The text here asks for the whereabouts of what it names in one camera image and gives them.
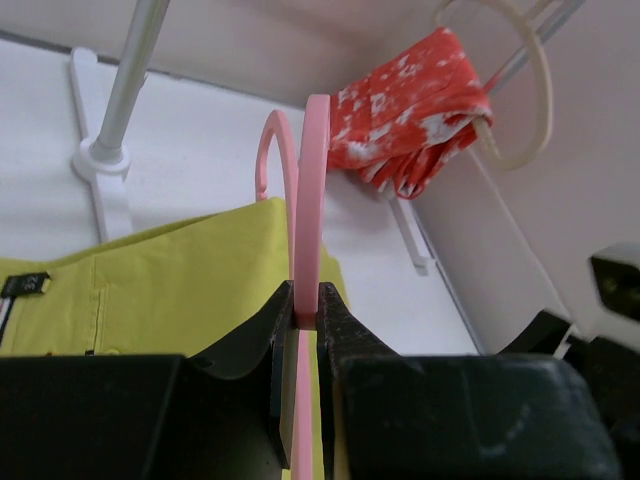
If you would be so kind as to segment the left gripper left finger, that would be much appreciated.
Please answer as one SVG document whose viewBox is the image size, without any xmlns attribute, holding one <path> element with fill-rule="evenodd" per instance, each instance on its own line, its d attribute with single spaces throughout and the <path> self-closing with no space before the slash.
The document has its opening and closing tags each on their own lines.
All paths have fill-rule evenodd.
<svg viewBox="0 0 640 480">
<path fill-rule="evenodd" d="M 5 479 L 278 479 L 291 465 L 293 285 L 182 355 L 8 357 Z"/>
</svg>

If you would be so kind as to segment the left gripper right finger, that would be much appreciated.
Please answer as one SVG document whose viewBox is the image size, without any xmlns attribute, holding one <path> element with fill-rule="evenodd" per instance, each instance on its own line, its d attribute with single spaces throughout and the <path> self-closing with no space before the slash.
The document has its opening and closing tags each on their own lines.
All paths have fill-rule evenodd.
<svg viewBox="0 0 640 480">
<path fill-rule="evenodd" d="M 589 388 L 548 355 L 403 356 L 319 288 L 328 479 L 619 479 Z"/>
</svg>

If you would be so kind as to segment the yellow-green trousers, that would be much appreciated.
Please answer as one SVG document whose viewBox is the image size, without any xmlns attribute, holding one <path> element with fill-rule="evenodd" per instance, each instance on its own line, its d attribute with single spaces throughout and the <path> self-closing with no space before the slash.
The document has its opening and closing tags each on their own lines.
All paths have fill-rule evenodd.
<svg viewBox="0 0 640 480">
<path fill-rule="evenodd" d="M 46 272 L 51 283 L 2 313 L 1 352 L 194 354 L 257 312 L 289 267 L 279 198 L 48 262 L 6 258 L 3 277 Z"/>
</svg>

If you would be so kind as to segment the pink plastic hanger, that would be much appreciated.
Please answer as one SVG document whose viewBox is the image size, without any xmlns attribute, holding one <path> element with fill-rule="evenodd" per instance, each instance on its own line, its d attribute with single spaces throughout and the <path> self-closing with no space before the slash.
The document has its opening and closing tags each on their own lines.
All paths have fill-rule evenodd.
<svg viewBox="0 0 640 480">
<path fill-rule="evenodd" d="M 309 332 L 319 310 L 322 227 L 327 156 L 330 143 L 330 97 L 310 96 L 304 112 L 300 150 L 290 123 L 280 110 L 264 124 L 255 164 L 255 198 L 267 198 L 267 158 L 276 140 L 282 164 L 287 210 L 289 274 L 293 280 L 294 319 L 299 334 L 293 421 L 291 477 L 313 477 L 313 427 Z"/>
</svg>

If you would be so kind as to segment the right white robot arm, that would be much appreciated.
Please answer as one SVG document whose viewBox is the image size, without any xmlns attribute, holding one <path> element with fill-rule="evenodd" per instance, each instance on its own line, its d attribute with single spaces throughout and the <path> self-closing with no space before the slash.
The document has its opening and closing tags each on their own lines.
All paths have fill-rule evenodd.
<svg viewBox="0 0 640 480">
<path fill-rule="evenodd" d="M 553 355 L 586 381 L 626 479 L 639 477 L 639 244 L 622 242 L 588 260 L 601 318 L 588 326 L 547 309 L 504 353 Z"/>
</svg>

